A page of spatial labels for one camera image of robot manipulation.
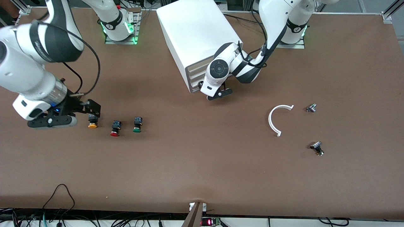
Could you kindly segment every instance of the white c-shaped part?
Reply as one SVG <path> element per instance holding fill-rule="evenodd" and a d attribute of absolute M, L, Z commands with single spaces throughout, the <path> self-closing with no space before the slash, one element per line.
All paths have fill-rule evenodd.
<path fill-rule="evenodd" d="M 276 132 L 276 133 L 278 134 L 278 137 L 280 137 L 280 134 L 281 134 L 282 132 L 279 131 L 277 128 L 275 128 L 274 124 L 272 123 L 272 113 L 274 112 L 274 110 L 279 109 L 279 108 L 284 108 L 284 109 L 291 110 L 293 107 L 294 107 L 294 105 L 292 105 L 292 106 L 279 105 L 279 106 L 276 106 L 275 108 L 273 108 L 273 109 L 271 110 L 271 112 L 269 113 L 269 116 L 268 116 L 269 126 L 271 126 L 272 130 L 274 130 L 274 132 Z"/>

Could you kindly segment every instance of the brown table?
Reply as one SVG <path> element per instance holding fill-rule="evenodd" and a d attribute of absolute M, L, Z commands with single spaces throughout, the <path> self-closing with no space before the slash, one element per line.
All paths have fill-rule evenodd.
<path fill-rule="evenodd" d="M 187 212 L 201 200 L 216 214 L 404 219 L 404 58 L 381 16 L 313 15 L 306 49 L 277 49 L 254 83 L 230 78 L 234 93 L 207 101 L 187 91 L 155 12 L 127 46 L 103 43 L 91 9 L 72 11 L 102 63 L 87 96 L 102 105 L 100 128 L 79 114 L 75 127 L 30 129 L 11 105 L 17 95 L 1 89 L 1 207 L 41 207 L 65 183 L 77 209 Z M 228 20 L 247 52 L 261 46 L 256 24 Z M 88 90 L 92 53 L 70 65 Z M 62 64 L 46 68 L 78 86 Z M 277 105 L 295 105 L 273 115 L 281 137 L 268 125 Z M 118 138 L 113 120 L 123 121 Z M 64 190 L 48 204 L 70 206 Z"/>

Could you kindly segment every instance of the wire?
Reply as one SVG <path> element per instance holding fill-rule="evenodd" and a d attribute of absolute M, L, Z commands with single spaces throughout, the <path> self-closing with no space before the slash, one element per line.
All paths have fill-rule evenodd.
<path fill-rule="evenodd" d="M 147 11 L 146 15 L 144 15 L 142 18 L 140 18 L 140 20 L 138 22 L 134 22 L 133 24 L 135 25 L 135 24 L 140 23 L 143 20 L 143 18 L 145 18 L 150 13 L 150 11 L 153 9 L 154 4 L 155 4 L 155 2 L 150 5 L 150 9 Z"/>
<path fill-rule="evenodd" d="M 38 23 L 41 24 L 41 25 L 47 25 L 47 26 L 55 27 L 55 28 L 57 28 L 57 29 L 60 29 L 60 30 L 62 30 L 62 31 L 65 31 L 65 32 L 69 33 L 70 35 L 74 36 L 75 38 L 77 38 L 78 40 L 80 40 L 81 42 L 83 42 L 83 43 L 92 51 L 92 53 L 94 54 L 95 58 L 97 59 L 98 72 L 97 72 L 97 77 L 95 78 L 95 82 L 94 82 L 93 86 L 92 86 L 87 92 L 84 92 L 84 93 L 83 93 L 84 95 L 88 95 L 90 92 L 92 92 L 92 90 L 93 90 L 93 89 L 95 88 L 95 86 L 97 85 L 97 82 L 98 82 L 98 79 L 99 79 L 100 73 L 101 73 L 100 58 L 98 57 L 98 55 L 97 55 L 97 53 L 95 52 L 95 50 L 90 46 L 90 44 L 88 44 L 88 43 L 87 43 L 86 41 L 84 41 L 82 38 L 78 37 L 76 34 L 74 34 L 73 32 L 71 32 L 71 31 L 69 31 L 69 30 L 66 30 L 66 29 L 64 29 L 64 28 L 62 28 L 62 27 L 59 27 L 59 26 L 57 26 L 57 25 L 54 25 L 54 24 L 44 23 L 44 22 L 42 22 L 42 21 L 38 21 Z"/>
<path fill-rule="evenodd" d="M 122 3 L 122 5 L 124 5 L 125 8 L 128 8 L 121 0 L 119 0 L 120 3 Z"/>
<path fill-rule="evenodd" d="M 254 15 L 254 11 L 252 10 L 251 11 L 251 15 L 253 16 L 253 18 L 254 18 L 254 20 L 258 23 L 258 25 L 259 25 L 259 27 L 261 28 L 261 30 L 262 30 L 262 33 L 264 33 L 264 46 L 265 46 L 265 48 L 267 47 L 267 33 L 265 32 L 265 29 L 264 29 L 264 27 L 262 26 L 262 23 L 259 23 L 258 22 L 258 19 L 255 17 L 255 15 Z"/>
<path fill-rule="evenodd" d="M 143 227 L 143 226 L 145 225 L 145 220 L 142 219 L 142 221 L 143 221 L 143 224 L 142 224 L 141 227 Z"/>
<path fill-rule="evenodd" d="M 228 225 L 226 225 L 224 222 L 222 222 L 222 220 L 221 219 L 219 219 L 219 222 L 220 222 L 220 225 L 222 226 L 222 227 L 229 227 Z"/>
<path fill-rule="evenodd" d="M 253 18 L 255 19 L 256 23 L 257 23 L 257 24 L 259 25 L 259 27 L 261 28 L 262 33 L 264 34 L 264 39 L 265 39 L 265 41 L 264 41 L 264 45 L 263 45 L 263 46 L 264 46 L 265 48 L 267 48 L 267 33 L 265 32 L 265 29 L 264 29 L 264 27 L 262 26 L 262 23 L 260 23 L 260 22 L 258 21 L 258 19 L 256 18 L 256 16 L 254 15 L 254 12 L 255 12 L 255 11 L 251 10 L 251 15 L 253 16 Z M 253 67 L 257 67 L 257 68 L 265 68 L 265 67 L 267 66 L 266 63 L 263 64 L 264 58 L 261 60 L 260 63 L 255 64 L 255 65 L 250 62 L 252 59 L 248 59 L 248 56 L 249 56 L 250 54 L 259 51 L 260 48 L 259 48 L 259 49 L 256 49 L 256 50 L 253 50 L 252 52 L 250 52 L 250 53 L 247 55 L 247 57 L 244 57 L 243 52 L 242 52 L 242 49 L 241 49 L 240 41 L 238 41 L 238 44 L 237 44 L 237 45 L 238 45 L 238 50 L 239 50 L 239 52 L 240 52 L 240 54 L 241 54 L 241 57 L 243 58 L 244 61 L 247 62 L 247 64 L 248 64 L 249 66 L 253 66 Z"/>
<path fill-rule="evenodd" d="M 75 92 L 75 94 L 78 93 L 78 91 L 80 91 L 81 87 L 83 86 L 83 78 L 81 78 L 81 76 L 74 70 L 72 69 L 66 62 L 63 62 L 63 64 L 69 68 L 74 74 L 76 74 L 76 76 L 79 78 L 80 80 L 80 86 L 78 87 L 77 91 Z"/>
<path fill-rule="evenodd" d="M 234 17 L 234 18 L 237 18 L 237 19 L 240 19 L 240 20 L 243 20 L 243 21 L 248 21 L 248 22 L 251 22 L 251 23 L 262 24 L 262 23 L 260 23 L 260 22 L 256 22 L 256 21 L 248 20 L 248 19 L 241 18 L 241 17 L 236 17 L 236 16 L 233 16 L 233 15 L 230 15 L 230 14 L 224 14 L 224 15 L 225 15 L 225 16 L 227 16 L 227 17 Z"/>
<path fill-rule="evenodd" d="M 95 227 L 98 227 L 92 220 L 90 220 L 90 219 L 88 219 L 88 218 L 86 218 L 86 219 L 84 219 L 85 221 L 90 221 Z"/>
<path fill-rule="evenodd" d="M 70 194 L 69 188 L 68 188 L 65 184 L 59 184 L 58 186 L 56 186 L 55 190 L 53 191 L 53 194 L 50 196 L 50 198 L 48 199 L 48 201 L 42 206 L 42 209 L 44 209 L 45 206 L 48 204 L 48 202 L 53 198 L 53 196 L 55 195 L 55 193 L 56 193 L 57 189 L 59 188 L 59 186 L 64 186 L 64 187 L 66 188 L 67 193 L 69 194 L 70 198 L 71 198 L 72 201 L 73 201 L 72 207 L 71 207 L 69 210 L 65 211 L 65 212 L 61 215 L 61 218 L 62 218 L 63 215 L 64 215 L 65 213 L 67 213 L 68 211 L 70 211 L 71 209 L 73 209 L 74 205 L 76 204 L 76 202 L 74 201 L 73 196 Z"/>
<path fill-rule="evenodd" d="M 46 223 L 46 219 L 45 219 L 45 212 L 44 212 L 44 214 L 42 215 L 42 221 L 44 222 L 44 226 L 45 226 L 45 227 L 48 227 L 48 224 Z"/>
<path fill-rule="evenodd" d="M 98 221 L 97 215 L 95 215 L 95 212 L 94 212 L 94 211 L 93 211 L 93 214 L 94 214 L 95 219 L 97 220 L 98 227 L 101 227 L 100 222 Z"/>
<path fill-rule="evenodd" d="M 43 19 L 45 19 L 45 17 L 47 17 L 49 15 L 49 11 L 46 11 L 45 14 L 43 14 L 40 18 L 38 18 L 37 20 L 41 21 Z"/>
<path fill-rule="evenodd" d="M 344 227 L 344 226 L 348 226 L 348 225 L 349 225 L 349 220 L 348 220 L 348 219 L 346 220 L 347 223 L 346 223 L 346 224 L 343 224 L 343 225 L 332 223 L 331 220 L 330 220 L 329 218 L 327 218 L 327 217 L 326 217 L 326 219 L 327 219 L 328 222 L 322 221 L 322 220 L 320 219 L 320 217 L 318 217 L 318 220 L 321 221 L 321 223 L 326 224 L 326 225 L 331 225 L 331 227 L 334 227 L 334 225 L 335 225 L 335 226 L 341 226 L 341 227 Z"/>
<path fill-rule="evenodd" d="M 140 6 L 141 8 L 146 8 L 146 7 L 144 7 L 144 6 L 140 5 L 140 4 L 135 3 L 134 1 L 130 1 L 130 0 L 124 0 L 124 1 L 125 1 L 125 2 L 128 2 L 128 3 L 129 3 L 129 6 L 131 6 L 130 4 L 133 4 L 133 5 Z"/>

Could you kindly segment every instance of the robotic arm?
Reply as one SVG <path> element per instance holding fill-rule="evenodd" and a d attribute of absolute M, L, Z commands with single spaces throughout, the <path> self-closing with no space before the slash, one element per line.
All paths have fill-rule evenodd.
<path fill-rule="evenodd" d="M 106 34 L 112 40 L 123 40 L 129 13 L 118 10 L 112 0 L 83 0 L 97 13 Z M 100 116 L 101 106 L 89 99 L 80 101 L 63 81 L 44 69 L 45 63 L 76 61 L 83 52 L 83 42 L 59 29 L 81 38 L 68 0 L 46 0 L 49 17 L 44 21 L 8 26 L 0 29 L 0 86 L 19 93 L 15 110 L 32 128 L 73 126 L 75 112 Z"/>
<path fill-rule="evenodd" d="M 259 3 L 259 14 L 268 35 L 264 45 L 261 47 L 261 51 L 257 58 L 253 59 L 241 49 L 240 45 L 235 43 L 222 45 L 214 54 L 213 61 L 208 65 L 203 82 L 198 84 L 200 91 L 207 95 L 208 100 L 222 98 L 232 93 L 230 88 L 219 89 L 222 85 L 225 86 L 224 83 L 229 74 L 232 74 L 242 84 L 253 82 L 276 46 L 283 40 L 282 38 L 289 37 L 289 40 L 295 38 L 293 36 L 294 33 L 291 32 L 294 27 L 289 20 L 292 17 L 291 13 L 294 13 L 293 18 L 301 20 L 302 11 L 308 7 L 306 4 L 308 1 L 313 2 L 313 0 L 261 0 Z M 324 1 L 335 3 L 339 0 Z M 301 27 L 305 27 L 309 19 L 306 16 L 307 13 L 303 15 L 303 20 L 307 18 L 304 25 L 297 25 L 299 27 L 298 32 L 303 32 Z"/>

